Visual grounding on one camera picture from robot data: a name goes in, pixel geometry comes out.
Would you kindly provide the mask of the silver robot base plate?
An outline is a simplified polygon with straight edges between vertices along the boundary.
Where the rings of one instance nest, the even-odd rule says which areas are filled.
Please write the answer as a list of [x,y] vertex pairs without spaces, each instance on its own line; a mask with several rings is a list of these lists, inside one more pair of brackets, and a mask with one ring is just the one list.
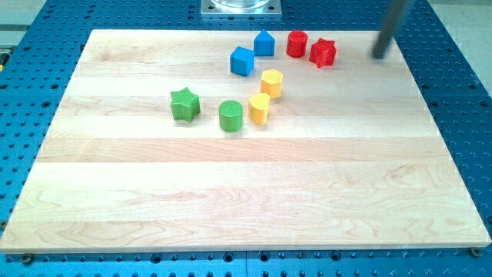
[[280,18],[281,0],[199,0],[202,18]]

